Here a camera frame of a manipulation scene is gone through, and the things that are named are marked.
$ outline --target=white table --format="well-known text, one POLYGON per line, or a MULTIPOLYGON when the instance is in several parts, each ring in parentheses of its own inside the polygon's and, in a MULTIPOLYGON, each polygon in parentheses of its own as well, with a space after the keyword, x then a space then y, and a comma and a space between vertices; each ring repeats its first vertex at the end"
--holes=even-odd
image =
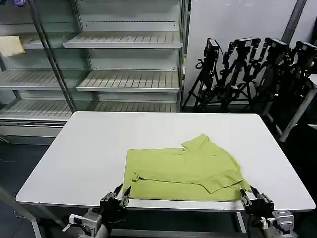
MULTIPOLYGON (((315 204, 258 115, 76 112, 16 196, 23 204, 98 207, 123 182, 130 148, 173 148, 206 134, 278 210, 315 204)), ((240 202, 130 200, 129 208, 243 210, 240 202)))

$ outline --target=metal shelf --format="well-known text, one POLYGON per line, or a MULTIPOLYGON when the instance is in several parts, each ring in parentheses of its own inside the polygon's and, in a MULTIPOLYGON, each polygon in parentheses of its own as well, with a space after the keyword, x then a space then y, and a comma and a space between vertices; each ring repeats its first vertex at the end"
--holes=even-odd
POLYGON ((92 92, 178 93, 176 71, 92 71, 77 87, 92 92))
POLYGON ((98 112, 177 112, 176 103, 99 102, 98 112))
MULTIPOLYGON (((42 42, 37 33, 18 34, 25 49, 43 49, 42 42)), ((61 48, 63 42, 70 38, 69 33, 48 33, 52 48, 61 48)))
MULTIPOLYGON (((63 71, 68 88, 74 88, 85 77, 81 70, 63 71)), ((0 89, 61 91, 52 70, 7 70, 0 72, 0 89)))
POLYGON ((0 111, 0 119, 63 119, 71 116, 71 110, 62 100, 20 100, 0 111))
POLYGON ((82 32, 63 43, 65 48, 152 48, 183 47, 179 32, 82 32))

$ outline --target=tripod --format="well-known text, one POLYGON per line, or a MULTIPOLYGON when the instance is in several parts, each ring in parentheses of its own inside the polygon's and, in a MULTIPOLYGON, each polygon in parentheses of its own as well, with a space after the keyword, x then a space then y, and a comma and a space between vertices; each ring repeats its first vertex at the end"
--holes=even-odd
POLYGON ((249 59, 249 64, 247 66, 247 70, 244 72, 244 77, 243 77, 243 81, 242 83, 238 84, 238 89, 236 90, 235 96, 234 96, 234 100, 237 100, 240 96, 240 94, 243 94, 249 101, 249 104, 242 109, 245 110, 248 106, 251 107, 251 105, 253 104, 253 98, 251 96, 251 90, 250 90, 250 84, 253 83, 254 87, 256 87, 257 83, 255 81, 258 73, 261 71, 262 67, 261 67, 261 62, 264 58, 264 55, 266 53, 266 49, 267 49, 267 44, 264 43, 263 44, 263 48, 261 50, 260 53, 260 57, 258 59, 254 59, 257 47, 253 47, 251 54, 250 54, 250 59, 249 59))
POLYGON ((294 56, 289 53, 288 44, 277 39, 265 38, 259 59, 250 58, 251 64, 249 67, 253 67, 254 72, 252 75, 249 75, 246 82, 252 82, 254 84, 256 95, 254 98, 249 99, 249 104, 243 108, 242 111, 261 101, 267 103, 270 98, 277 95, 277 86, 280 81, 283 81, 282 78, 285 77, 284 72, 288 70, 289 64, 294 58, 294 56), (260 62, 263 60, 267 49, 268 55, 266 61, 261 65, 260 62), (266 68, 265 73, 262 76, 261 82, 258 84, 255 81, 256 77, 264 68, 266 68))
POLYGON ((182 107, 182 110, 186 107, 191 96, 196 98, 194 111, 204 111, 206 106, 210 103, 210 101, 217 94, 217 87, 212 87, 213 77, 215 77, 217 84, 219 83, 218 74, 216 71, 216 65, 219 56, 219 45, 218 43, 211 39, 207 39, 207 44, 204 50, 204 60, 199 59, 198 64, 196 65, 196 69, 200 69, 200 73, 192 87, 192 89, 188 93, 188 97, 182 107), (195 94, 194 91, 198 85, 201 83, 198 89, 198 93, 195 94))
POLYGON ((297 54, 298 59, 295 64, 290 67, 291 80, 285 82, 280 89, 281 97, 287 98, 289 101, 298 101, 304 95, 307 94, 311 85, 309 76, 311 74, 310 70, 312 68, 312 63, 316 61, 317 57, 317 47, 309 43, 303 43, 298 41, 296 47, 293 50, 293 54, 297 54))
POLYGON ((251 56, 249 62, 252 62, 255 56, 255 53, 257 51, 257 48, 260 43, 259 38, 243 38, 243 39, 237 39, 234 42, 231 42, 229 44, 228 51, 224 54, 223 57, 223 64, 224 64, 224 70, 220 72, 222 75, 222 78, 220 80, 220 87, 223 87, 226 83, 226 80, 229 76, 229 74, 233 71, 232 77, 230 79, 230 82, 224 87, 224 95, 219 95, 219 98, 221 99, 221 106, 227 111, 228 105, 233 101, 237 100, 240 94, 243 94, 248 98, 248 100, 251 99, 251 90, 250 90, 250 82, 249 82, 249 74, 251 71, 252 66, 248 66, 246 59, 248 58, 248 54, 251 51, 251 56), (237 48, 238 57, 237 59, 232 63, 232 66, 229 65, 229 59, 231 54, 233 53, 234 49, 237 48), (240 72, 244 69, 245 75, 244 75, 244 81, 248 82, 245 84, 245 87, 247 88, 247 94, 243 92, 243 89, 245 87, 241 87, 243 89, 239 89, 236 86, 238 76, 240 72))

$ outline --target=yellow cloth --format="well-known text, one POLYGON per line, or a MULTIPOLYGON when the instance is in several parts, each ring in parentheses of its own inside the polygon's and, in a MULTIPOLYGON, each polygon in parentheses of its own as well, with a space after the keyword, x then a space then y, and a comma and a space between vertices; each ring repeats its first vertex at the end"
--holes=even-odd
POLYGON ((234 201, 240 188, 250 190, 241 168, 225 150, 206 135, 173 149, 131 149, 127 153, 124 190, 131 198, 234 201))
POLYGON ((20 37, 0 36, 0 53, 5 57, 25 53, 20 37))

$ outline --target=metal frame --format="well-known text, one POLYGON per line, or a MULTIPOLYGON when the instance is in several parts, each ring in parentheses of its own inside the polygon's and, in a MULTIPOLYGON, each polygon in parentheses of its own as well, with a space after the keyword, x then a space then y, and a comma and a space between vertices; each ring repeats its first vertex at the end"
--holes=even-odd
POLYGON ((240 231, 242 233, 246 233, 247 231, 246 231, 246 227, 244 225, 241 213, 240 212, 236 212, 235 215, 236 215, 237 221, 239 223, 240 231))
POLYGON ((294 35, 296 26, 298 24, 299 18, 302 15, 303 9, 305 7, 307 0, 297 0, 293 12, 289 18, 289 21, 287 23, 287 26, 285 28, 285 31, 283 33, 282 42, 290 43, 292 40, 292 37, 294 35))
POLYGON ((297 112, 295 113, 295 115, 293 116, 293 118, 291 119, 289 124, 287 125, 286 129, 281 134, 281 137, 279 138, 279 141, 285 142, 286 138, 289 135, 289 132, 298 123, 299 119, 301 118, 301 116, 306 111, 306 109, 309 106, 309 104, 314 99, 314 96, 316 95, 316 93, 317 93, 317 88, 315 88, 315 87, 312 88, 308 92, 308 94, 306 95, 306 98, 304 99, 304 101, 302 102, 302 104, 298 108, 297 112))
POLYGON ((73 9, 73 15, 75 17, 75 21, 76 21, 76 32, 80 33, 83 31, 83 26, 81 24, 81 20, 79 18, 79 9, 78 9, 78 4, 77 4, 77 0, 71 0, 71 5, 72 5, 72 9, 73 9))
POLYGON ((9 205, 10 207, 13 207, 15 211, 17 211, 20 215, 28 219, 33 227, 34 234, 36 238, 44 238, 43 235, 41 235, 39 225, 37 223, 36 218, 27 211, 22 205, 20 205, 17 201, 15 201, 14 197, 12 197, 4 188, 0 187, 0 200, 2 200, 4 203, 9 205))
POLYGON ((59 66, 56 62, 56 58, 55 58, 54 52, 52 51, 50 42, 48 40, 47 33, 43 28, 36 3, 34 0, 27 0, 27 2, 30 5, 31 16, 33 19, 34 26, 39 34, 39 37, 41 39, 41 42, 43 44, 43 47, 44 47, 44 50, 47 54, 49 62, 52 66, 52 70, 56 76, 58 84, 63 92, 63 95, 65 97, 65 100, 66 100, 69 108, 71 109, 72 112, 75 112, 75 111, 77 111, 76 105, 75 105, 74 100, 73 100, 73 98, 72 98, 71 94, 69 93, 69 90, 66 86, 62 71, 59 69, 59 66))
POLYGON ((187 35, 187 22, 188 22, 188 6, 189 6, 189 0, 181 0, 182 1, 182 8, 181 8, 181 21, 180 21, 180 39, 181 42, 183 43, 183 47, 179 50, 179 59, 178 59, 178 72, 179 72, 179 94, 178 94, 178 99, 177 102, 179 103, 179 111, 181 111, 182 107, 182 98, 183 98, 183 77, 184 77, 184 57, 185 57, 185 51, 186 51, 186 46, 187 46, 187 40, 188 40, 188 35, 187 35))

